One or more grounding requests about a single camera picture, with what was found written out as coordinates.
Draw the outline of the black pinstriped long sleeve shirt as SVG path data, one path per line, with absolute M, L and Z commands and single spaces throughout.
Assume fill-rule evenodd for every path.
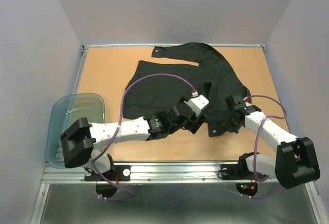
M 184 60 L 183 64 L 157 64 L 139 61 L 129 81 L 132 88 L 124 97 L 123 117 L 136 119 L 177 105 L 182 97 L 191 95 L 195 87 L 209 100 L 205 109 L 208 135 L 220 136 L 238 132 L 230 124 L 231 110 L 226 104 L 229 96 L 250 95 L 250 90 L 239 80 L 232 66 L 213 47 L 203 43 L 187 43 L 172 47 L 155 47 L 154 58 Z

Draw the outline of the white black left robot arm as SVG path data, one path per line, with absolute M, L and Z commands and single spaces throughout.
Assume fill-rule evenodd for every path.
M 64 166 L 86 167 L 104 180 L 111 179 L 114 167 L 105 153 L 108 145 L 128 141 L 164 139 L 180 129 L 195 134 L 206 120 L 209 101 L 203 95 L 181 101 L 168 111 L 117 123 L 76 120 L 60 136 Z

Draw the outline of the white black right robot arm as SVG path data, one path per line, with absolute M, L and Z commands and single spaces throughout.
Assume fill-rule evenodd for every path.
M 311 139 L 285 131 L 249 99 L 239 95 L 226 98 L 233 112 L 231 125 L 243 126 L 256 134 L 254 151 L 241 155 L 234 167 L 238 176 L 253 176 L 258 182 L 272 177 L 286 189 L 318 180 L 320 168 Z

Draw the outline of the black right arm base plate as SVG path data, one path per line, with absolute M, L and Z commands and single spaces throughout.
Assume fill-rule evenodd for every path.
M 237 163 L 221 164 L 217 176 L 222 180 L 255 180 L 254 173 L 248 167 Z

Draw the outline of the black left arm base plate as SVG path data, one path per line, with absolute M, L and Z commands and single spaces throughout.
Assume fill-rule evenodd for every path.
M 109 181 L 130 181 L 131 166 L 127 164 L 115 165 L 114 169 L 103 173 L 103 176 Z M 84 180 L 87 182 L 103 181 L 103 178 L 99 176 L 96 172 L 87 169 L 85 171 Z

